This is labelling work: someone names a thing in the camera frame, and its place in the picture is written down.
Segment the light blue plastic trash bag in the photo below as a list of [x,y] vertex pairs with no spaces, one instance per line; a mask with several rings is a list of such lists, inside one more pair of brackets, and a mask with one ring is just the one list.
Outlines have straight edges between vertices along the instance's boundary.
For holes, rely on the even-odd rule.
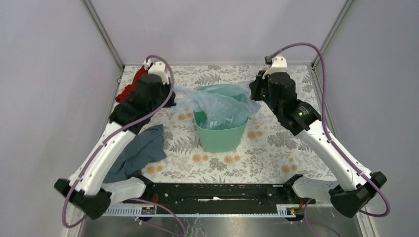
[[261,105],[251,99],[249,82],[215,84],[198,89],[176,86],[176,108],[189,108],[204,118],[195,119],[200,128],[223,130],[243,125]]

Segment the green plastic trash bin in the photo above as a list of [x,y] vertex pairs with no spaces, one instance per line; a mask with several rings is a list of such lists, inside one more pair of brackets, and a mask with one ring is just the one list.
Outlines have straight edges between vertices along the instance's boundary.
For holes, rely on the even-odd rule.
[[[204,115],[193,112],[194,120],[203,119]],[[242,135],[246,128],[247,121],[235,128],[223,130],[207,130],[200,128],[196,121],[195,124],[198,129],[199,142],[205,151],[212,153],[229,152],[236,149],[241,141]]]

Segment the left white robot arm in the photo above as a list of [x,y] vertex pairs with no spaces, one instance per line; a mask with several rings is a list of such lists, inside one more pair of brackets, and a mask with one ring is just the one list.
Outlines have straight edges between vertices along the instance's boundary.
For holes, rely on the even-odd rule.
[[65,198],[62,223],[67,228],[67,207],[74,205],[86,217],[101,217],[112,204],[131,198],[147,203],[153,190],[136,177],[105,183],[105,177],[123,149],[140,132],[151,117],[164,107],[174,105],[174,78],[167,73],[148,71],[142,75],[134,91],[119,103],[111,115],[101,138],[83,164],[67,179],[58,179],[54,188]]

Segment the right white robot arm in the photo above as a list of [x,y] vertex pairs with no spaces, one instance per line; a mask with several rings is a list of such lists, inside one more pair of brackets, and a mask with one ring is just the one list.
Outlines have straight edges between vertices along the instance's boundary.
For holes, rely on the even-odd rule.
[[287,202],[296,203],[301,198],[328,202],[340,214],[352,218],[381,193],[386,176],[380,171],[371,172],[340,147],[314,107],[297,98],[296,83],[288,73],[259,71],[249,87],[251,99],[263,101],[280,125],[308,145],[336,178],[322,181],[294,175],[283,190]]

